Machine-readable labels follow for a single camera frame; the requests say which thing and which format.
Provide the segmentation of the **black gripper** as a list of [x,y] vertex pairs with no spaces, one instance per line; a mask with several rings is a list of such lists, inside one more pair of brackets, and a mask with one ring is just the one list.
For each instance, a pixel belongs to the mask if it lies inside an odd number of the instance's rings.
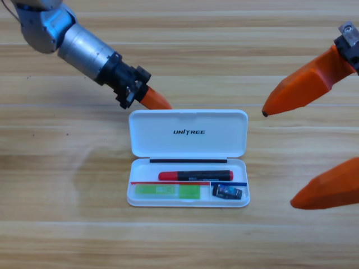
[[172,109],[167,99],[147,85],[151,74],[138,66],[127,65],[120,54],[112,54],[96,77],[99,85],[107,85],[117,95],[116,100],[124,109],[137,100],[148,109]]
[[270,93],[264,116],[284,113],[307,106],[328,93],[334,84],[358,73],[359,32],[352,21],[339,28],[341,36],[322,55],[287,76]]

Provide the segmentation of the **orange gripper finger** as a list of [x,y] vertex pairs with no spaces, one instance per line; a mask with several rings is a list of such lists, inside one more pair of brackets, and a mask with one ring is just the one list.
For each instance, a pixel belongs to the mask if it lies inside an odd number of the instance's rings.
[[290,204],[302,210],[323,210],[358,204],[358,157],[310,180],[292,198]]

